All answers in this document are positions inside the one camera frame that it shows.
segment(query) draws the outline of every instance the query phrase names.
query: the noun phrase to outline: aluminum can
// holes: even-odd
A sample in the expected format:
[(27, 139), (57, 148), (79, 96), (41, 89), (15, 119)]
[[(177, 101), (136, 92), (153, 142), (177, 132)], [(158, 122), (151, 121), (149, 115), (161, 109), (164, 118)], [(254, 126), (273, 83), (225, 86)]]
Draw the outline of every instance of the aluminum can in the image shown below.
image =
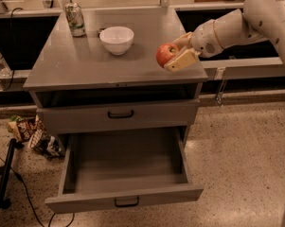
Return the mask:
[(66, 19), (73, 36), (85, 34), (84, 18), (80, 6), (77, 3), (65, 4)]

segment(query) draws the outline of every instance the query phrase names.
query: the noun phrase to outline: speckled floor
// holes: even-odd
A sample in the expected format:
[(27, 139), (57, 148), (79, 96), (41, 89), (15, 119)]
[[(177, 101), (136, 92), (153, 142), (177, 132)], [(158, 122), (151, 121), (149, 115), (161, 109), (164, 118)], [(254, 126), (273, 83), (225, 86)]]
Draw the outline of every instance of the speckled floor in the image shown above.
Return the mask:
[[(223, 106), (204, 96), (186, 147), (190, 173), (205, 190), (196, 202), (78, 213), (71, 226), (91, 227), (279, 227), (285, 209), (285, 91), (226, 95)], [(12, 137), (6, 122), (33, 109), (0, 111), (0, 155)], [(44, 226), (52, 212), (45, 199), (58, 191), (62, 159), (46, 160), (28, 148), (16, 150), (13, 167), (22, 174)], [(10, 173), (0, 210), (2, 226), (40, 226), (25, 189)], [(51, 226), (65, 226), (71, 214), (56, 216)]]

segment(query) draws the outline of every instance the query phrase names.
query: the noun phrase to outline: bowl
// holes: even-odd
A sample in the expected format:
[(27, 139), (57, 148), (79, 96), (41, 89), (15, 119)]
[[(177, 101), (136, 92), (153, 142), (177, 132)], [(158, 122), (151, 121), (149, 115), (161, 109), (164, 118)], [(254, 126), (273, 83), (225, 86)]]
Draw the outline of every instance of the bowl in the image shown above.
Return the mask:
[(109, 52), (122, 55), (131, 47), (134, 32), (125, 26), (111, 26), (102, 30), (99, 37)]

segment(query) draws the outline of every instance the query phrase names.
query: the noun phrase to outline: red apple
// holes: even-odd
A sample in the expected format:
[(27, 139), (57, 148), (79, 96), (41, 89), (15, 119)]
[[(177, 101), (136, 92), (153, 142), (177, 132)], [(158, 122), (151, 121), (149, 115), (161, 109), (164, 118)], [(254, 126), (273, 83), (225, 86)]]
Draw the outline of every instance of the red apple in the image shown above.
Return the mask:
[(179, 48), (176, 44), (164, 43), (158, 47), (155, 57), (158, 64), (164, 67), (164, 65), (174, 58), (178, 52)]

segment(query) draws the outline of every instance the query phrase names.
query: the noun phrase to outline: drawer handle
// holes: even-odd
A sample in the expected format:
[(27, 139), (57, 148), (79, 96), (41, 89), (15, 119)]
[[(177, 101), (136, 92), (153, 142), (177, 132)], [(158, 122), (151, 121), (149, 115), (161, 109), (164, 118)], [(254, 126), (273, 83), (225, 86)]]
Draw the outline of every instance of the drawer handle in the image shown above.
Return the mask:
[(107, 116), (112, 119), (119, 119), (119, 118), (129, 118), (134, 116), (134, 110), (131, 110), (129, 113), (111, 113), (108, 112)]
[(139, 197), (136, 197), (136, 202), (128, 203), (128, 204), (119, 204), (119, 203), (117, 203), (117, 199), (115, 199), (115, 207), (117, 207), (117, 208), (136, 207), (139, 203), (140, 203)]

